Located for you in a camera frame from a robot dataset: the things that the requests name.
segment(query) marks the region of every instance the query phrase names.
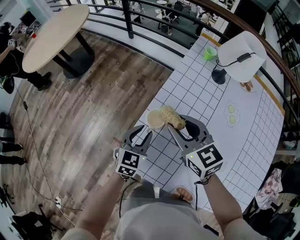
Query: green cup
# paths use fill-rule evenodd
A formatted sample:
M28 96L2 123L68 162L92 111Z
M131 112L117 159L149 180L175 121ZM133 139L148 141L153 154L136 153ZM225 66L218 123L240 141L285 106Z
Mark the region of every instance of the green cup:
M217 55L217 51L215 48L211 47L211 46L207 46L205 48L205 53L204 53L204 58L206 60L210 60L213 57L215 57Z

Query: wooden handrail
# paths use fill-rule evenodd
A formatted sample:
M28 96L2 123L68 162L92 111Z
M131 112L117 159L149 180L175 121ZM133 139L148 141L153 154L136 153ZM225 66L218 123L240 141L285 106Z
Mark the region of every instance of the wooden handrail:
M218 4L214 3L210 0L189 0L190 2L204 7L207 10L209 9L211 12L215 13L216 15L222 17L226 21L230 23L234 23L235 25L239 26L245 31L251 32L254 36L256 36L266 49L267 55L271 58L271 60L276 64L279 68L281 73L287 78L289 83L291 84L295 94L300 99L300 86L298 85L296 79L294 78L291 70L280 57L280 55L274 50L274 48L265 40L263 39L257 31L255 31L248 23L240 19L237 15L233 14L232 12L228 11L227 9L219 6Z

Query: power strip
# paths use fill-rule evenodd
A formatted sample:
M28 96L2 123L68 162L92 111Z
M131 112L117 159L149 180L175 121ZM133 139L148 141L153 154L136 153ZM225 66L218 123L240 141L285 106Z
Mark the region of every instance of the power strip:
M61 198L60 196L58 196L57 194L54 195L54 199L55 199L55 204L56 204L56 207L58 207L59 209L61 209Z

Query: grid pattern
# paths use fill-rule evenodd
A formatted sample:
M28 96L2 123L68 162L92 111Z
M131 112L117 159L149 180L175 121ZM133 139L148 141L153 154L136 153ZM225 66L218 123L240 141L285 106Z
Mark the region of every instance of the grid pattern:
M230 80L228 75L223 85L218 85L212 80L211 72L216 63L214 59L207 61L203 57L207 44L216 47L202 37L196 41L136 125L147 125L146 116L149 110L159 109L162 105L169 105L176 109L177 113L194 117L207 125ZM181 132L189 138L186 129ZM148 131L144 129L133 139L133 143L140 144L147 133ZM173 141L167 126L156 130L153 134L147 151L148 157L141 163L138 174L162 188L182 161L179 159L180 149Z
M263 90L248 138L223 181L242 210L249 205L269 170L280 138L283 119L274 101ZM211 211L209 202L204 208Z
M218 85L212 80L211 72L216 65L215 59L206 61L203 55L207 44L216 46L207 41L203 37L196 41L136 125L147 125L147 113L162 105L170 105L179 114L194 117L205 125L208 124L230 77L226 76L226 82L223 85ZM237 199L242 210L246 209L255 196L270 167L280 138L283 119L275 102L263 90L247 140L238 159L223 181L228 191ZM189 138L186 129L181 132ZM147 133L148 130L143 129L133 139L133 143L140 144ZM138 174L160 188L164 187L183 164L180 160L180 149L176 146L166 126L161 130L153 131L147 155L146 161L141 163ZM209 202L200 207L211 211Z

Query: yellow stripe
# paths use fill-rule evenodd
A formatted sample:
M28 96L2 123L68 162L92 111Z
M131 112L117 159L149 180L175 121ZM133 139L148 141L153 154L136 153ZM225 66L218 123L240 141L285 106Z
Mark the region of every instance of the yellow stripe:
M213 38L211 38L210 36L208 36L205 33L201 34L204 38L208 39L209 41L211 41L213 44L215 44L216 46L220 47L221 44L219 42L217 42L216 40L214 40ZM278 101L278 99L275 97L275 95L271 92L271 90L267 87L267 85L257 76L254 75L254 78L261 84L261 86L267 91L267 93L270 95L270 97L273 99L273 101L276 103L277 107L280 109L281 113L283 115L285 115L285 110L283 109L282 105L280 104L280 102Z

